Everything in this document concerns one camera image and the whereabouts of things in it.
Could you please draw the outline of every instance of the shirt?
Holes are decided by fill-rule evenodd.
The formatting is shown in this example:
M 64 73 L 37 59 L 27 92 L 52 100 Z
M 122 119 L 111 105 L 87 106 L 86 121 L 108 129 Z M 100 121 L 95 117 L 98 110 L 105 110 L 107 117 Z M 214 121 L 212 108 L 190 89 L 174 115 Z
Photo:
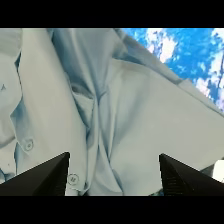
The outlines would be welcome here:
M 48 31 L 0 32 L 1 182 L 68 151 L 66 195 L 149 195 L 159 154 L 223 157 L 222 112 L 120 29 Z

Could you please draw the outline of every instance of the fabric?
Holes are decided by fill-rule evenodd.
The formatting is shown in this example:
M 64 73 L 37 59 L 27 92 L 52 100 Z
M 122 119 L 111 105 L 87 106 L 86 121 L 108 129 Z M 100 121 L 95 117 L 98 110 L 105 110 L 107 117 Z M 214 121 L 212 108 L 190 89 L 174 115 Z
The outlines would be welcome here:
M 12 32 L 17 48 L 0 48 L 1 182 L 68 151 L 66 195 L 150 195 L 160 153 L 196 169 L 223 157 L 223 114 L 121 30 Z

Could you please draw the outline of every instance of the shirt button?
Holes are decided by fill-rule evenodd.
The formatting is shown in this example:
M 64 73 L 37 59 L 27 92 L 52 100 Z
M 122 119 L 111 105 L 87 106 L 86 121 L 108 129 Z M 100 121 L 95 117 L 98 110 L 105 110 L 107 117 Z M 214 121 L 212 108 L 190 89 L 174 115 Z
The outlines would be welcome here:
M 30 151 L 32 148 L 33 148 L 33 140 L 32 140 L 32 139 L 29 139 L 29 140 L 26 142 L 25 149 L 26 149 L 26 151 Z
M 79 177 L 76 174 L 70 174 L 68 176 L 68 183 L 72 186 L 75 186 L 79 182 Z

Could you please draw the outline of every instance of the blue and white patterned surface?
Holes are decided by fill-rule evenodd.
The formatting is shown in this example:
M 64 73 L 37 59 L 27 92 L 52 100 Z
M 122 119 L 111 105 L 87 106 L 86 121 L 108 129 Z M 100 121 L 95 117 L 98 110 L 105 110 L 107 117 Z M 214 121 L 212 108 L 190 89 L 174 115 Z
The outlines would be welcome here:
M 123 28 L 224 111 L 223 28 Z

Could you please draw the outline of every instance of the wrinkled fabric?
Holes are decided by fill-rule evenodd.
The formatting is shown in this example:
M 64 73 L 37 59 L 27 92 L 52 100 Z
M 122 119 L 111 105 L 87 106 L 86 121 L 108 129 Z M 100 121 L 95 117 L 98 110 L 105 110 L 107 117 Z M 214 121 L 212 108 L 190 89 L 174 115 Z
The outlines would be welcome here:
M 223 157 L 222 112 L 121 30 L 14 32 L 14 50 L 0 43 L 0 182 L 67 151 L 66 195 L 150 195 L 159 154 L 199 170 Z

